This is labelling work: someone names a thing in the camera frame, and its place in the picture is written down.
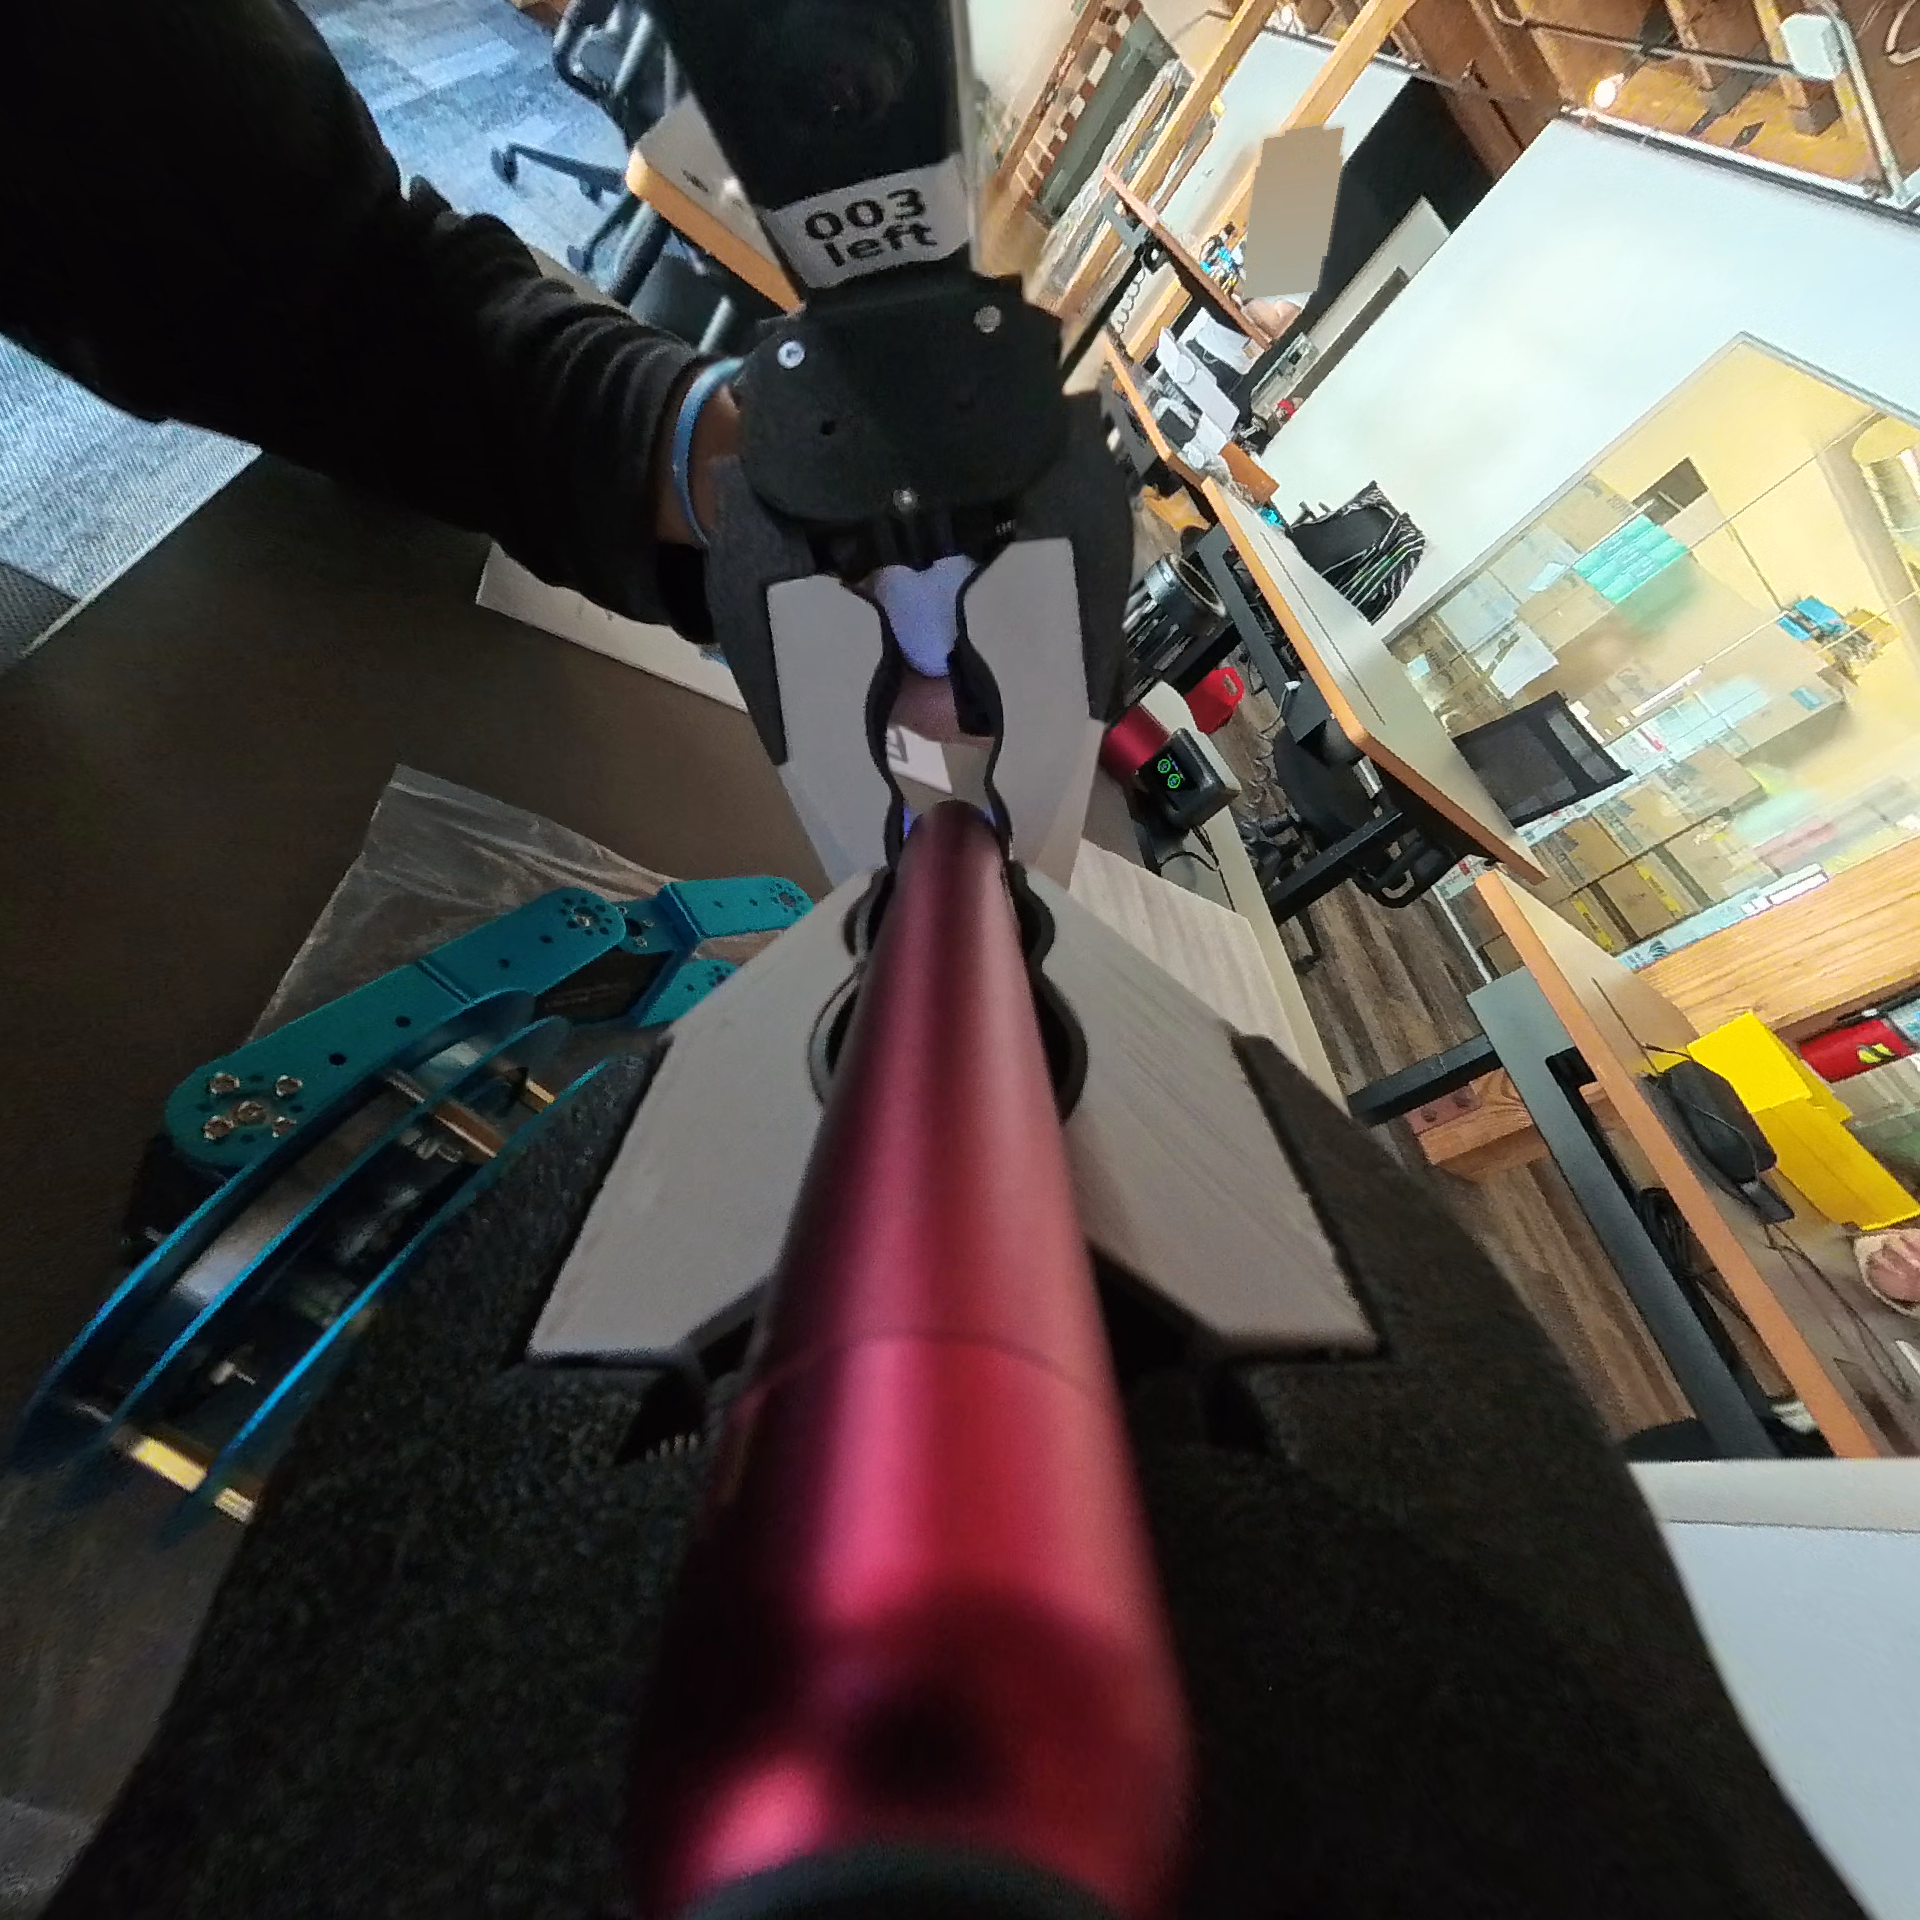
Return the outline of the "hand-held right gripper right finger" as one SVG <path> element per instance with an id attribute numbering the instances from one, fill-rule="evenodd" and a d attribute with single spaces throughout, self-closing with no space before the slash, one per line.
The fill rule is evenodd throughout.
<path id="1" fill-rule="evenodd" d="M 1010 879 L 1081 1050 L 1062 1138 L 1092 1255 L 1188 1358 L 1375 1358 L 1375 1318 L 1257 1088 L 1289 1058 L 1054 879 Z"/>

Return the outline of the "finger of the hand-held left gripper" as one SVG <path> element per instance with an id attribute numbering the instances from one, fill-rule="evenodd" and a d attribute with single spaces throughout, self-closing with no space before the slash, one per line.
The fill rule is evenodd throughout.
<path id="1" fill-rule="evenodd" d="M 961 663 L 988 671 L 994 723 L 961 749 L 961 795 L 1009 853 L 1068 888 L 1085 828 L 1085 655 L 1071 547 L 1009 544 L 961 591 Z"/>
<path id="2" fill-rule="evenodd" d="M 886 752 L 903 660 L 886 614 L 833 578 L 777 583 L 766 608 L 783 790 L 833 885 L 886 869 L 905 834 Z"/>

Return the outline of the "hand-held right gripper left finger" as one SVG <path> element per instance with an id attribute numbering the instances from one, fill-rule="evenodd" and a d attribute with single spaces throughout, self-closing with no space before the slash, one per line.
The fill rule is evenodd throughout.
<path id="1" fill-rule="evenodd" d="M 667 1031 L 527 1360 L 649 1365 L 734 1330 L 777 1268 L 825 1101 L 811 1044 L 878 877 L 838 885 Z"/>

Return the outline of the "red electric screwdriver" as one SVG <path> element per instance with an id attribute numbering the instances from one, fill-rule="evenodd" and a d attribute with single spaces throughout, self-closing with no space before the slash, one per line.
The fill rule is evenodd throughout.
<path id="1" fill-rule="evenodd" d="M 1165 1916 L 1193 1735 L 997 834 L 922 815 L 641 1707 L 634 1916 Z"/>

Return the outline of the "blue toy robot arm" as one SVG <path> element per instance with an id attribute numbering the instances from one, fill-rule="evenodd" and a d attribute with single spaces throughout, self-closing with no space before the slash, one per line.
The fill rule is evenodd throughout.
<path id="1" fill-rule="evenodd" d="M 250 1520 L 292 1428 L 425 1248 L 546 1115 L 810 911 L 775 875 L 610 900 L 569 885 L 187 1074 L 124 1271 L 22 1408 L 7 1464 L 125 1461 Z"/>

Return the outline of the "person's left forearm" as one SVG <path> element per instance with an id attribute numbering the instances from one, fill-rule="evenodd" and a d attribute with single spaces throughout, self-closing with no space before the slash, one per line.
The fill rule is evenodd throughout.
<path id="1" fill-rule="evenodd" d="M 709 358 L 404 183 L 298 4 L 4 4 L 2 38 L 9 340 L 714 640 L 665 471 Z"/>

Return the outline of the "desk with orange edge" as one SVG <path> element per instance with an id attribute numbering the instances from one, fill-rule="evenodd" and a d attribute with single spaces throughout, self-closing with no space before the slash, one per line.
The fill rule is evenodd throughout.
<path id="1" fill-rule="evenodd" d="M 1493 794 L 1364 616 L 1231 487 L 1204 479 L 1203 498 L 1363 757 L 1444 819 L 1463 848 L 1529 885 L 1542 885 L 1545 866 L 1523 845 Z"/>
<path id="2" fill-rule="evenodd" d="M 779 314 L 795 314 L 802 298 L 763 245 L 749 207 L 719 188 L 695 184 L 686 170 L 649 160 L 643 146 L 634 146 L 626 165 L 626 188 L 649 211 L 659 212 L 667 228 L 717 268 L 754 291 Z"/>
<path id="3" fill-rule="evenodd" d="M 1647 1184 L 1668 1192 L 1829 1452 L 1916 1456 L 1916 1323 L 1866 1292 L 1842 1224 L 1781 1167 L 1759 1172 L 1779 1197 L 1762 1219 L 1655 1091 L 1658 1069 L 1689 1053 L 1694 1021 L 1499 870 L 1474 894 L 1521 960 L 1471 997 L 1481 1032 L 1716 1452 L 1779 1446 L 1713 1301 L 1694 1298 L 1641 1223 Z"/>

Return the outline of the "grey work desk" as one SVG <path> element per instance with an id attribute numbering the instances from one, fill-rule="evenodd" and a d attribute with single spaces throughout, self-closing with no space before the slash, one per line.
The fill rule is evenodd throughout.
<path id="1" fill-rule="evenodd" d="M 478 610 L 481 560 L 265 461 L 4 674 L 4 1428 L 398 763 L 815 892 L 742 717 Z M 649 1069 L 385 1292 L 251 1527 L 111 1448 L 4 1484 L 4 1832 L 102 1813 L 47 1916 L 634 1914 L 635 1693 L 732 1381 L 526 1348 Z"/>

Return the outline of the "black cylindrical bottle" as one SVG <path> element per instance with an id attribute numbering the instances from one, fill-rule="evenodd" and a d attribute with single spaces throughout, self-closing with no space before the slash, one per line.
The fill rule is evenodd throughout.
<path id="1" fill-rule="evenodd" d="M 1137 706 L 1159 684 L 1186 695 L 1237 643 L 1231 614 L 1204 566 L 1186 555 L 1154 560 L 1123 613 L 1123 702 Z"/>

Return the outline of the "black charger with green display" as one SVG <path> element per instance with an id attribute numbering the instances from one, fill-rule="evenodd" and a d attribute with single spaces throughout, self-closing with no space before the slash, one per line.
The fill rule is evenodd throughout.
<path id="1" fill-rule="evenodd" d="M 1164 836 L 1186 836 L 1230 805 L 1223 774 L 1193 731 L 1174 730 L 1138 760 L 1137 815 Z"/>

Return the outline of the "printed instruction sheet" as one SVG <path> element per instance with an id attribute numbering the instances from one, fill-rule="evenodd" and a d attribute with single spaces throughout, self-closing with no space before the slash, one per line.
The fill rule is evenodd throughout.
<path id="1" fill-rule="evenodd" d="M 671 628 L 598 608 L 573 589 L 537 578 L 491 544 L 476 589 L 476 606 L 517 619 L 537 632 L 569 640 L 657 682 L 698 693 L 714 704 L 747 711 L 730 664 Z"/>

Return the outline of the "clear plastic bag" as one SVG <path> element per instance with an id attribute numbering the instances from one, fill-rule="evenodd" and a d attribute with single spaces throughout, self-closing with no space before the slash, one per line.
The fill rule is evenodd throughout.
<path id="1" fill-rule="evenodd" d="M 543 894 L 649 898 L 665 875 L 467 787 L 398 768 L 254 1040 Z"/>

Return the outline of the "black pouch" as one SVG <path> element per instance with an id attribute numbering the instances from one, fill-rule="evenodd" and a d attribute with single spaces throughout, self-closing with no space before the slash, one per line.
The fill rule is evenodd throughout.
<path id="1" fill-rule="evenodd" d="M 1652 1071 L 1644 1088 L 1674 1134 L 1686 1140 L 1694 1160 L 1724 1192 L 1730 1192 L 1759 1223 L 1791 1221 L 1789 1203 L 1769 1180 L 1779 1166 L 1779 1151 L 1732 1083 L 1713 1067 L 1679 1056 Z"/>

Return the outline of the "yellow box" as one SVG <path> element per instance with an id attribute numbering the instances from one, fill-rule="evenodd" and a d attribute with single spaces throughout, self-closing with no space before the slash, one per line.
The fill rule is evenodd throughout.
<path id="1" fill-rule="evenodd" d="M 1758 1015 L 1743 1013 L 1686 1046 L 1749 1109 L 1779 1167 L 1812 1212 L 1861 1232 L 1901 1228 L 1918 1204 L 1852 1134 L 1852 1111 Z"/>

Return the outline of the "red fire extinguisher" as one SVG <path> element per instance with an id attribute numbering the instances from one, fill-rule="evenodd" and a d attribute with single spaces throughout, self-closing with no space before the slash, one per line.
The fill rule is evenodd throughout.
<path id="1" fill-rule="evenodd" d="M 1836 1085 L 1918 1053 L 1918 1013 L 1861 1015 L 1796 1044 L 1802 1061 Z"/>

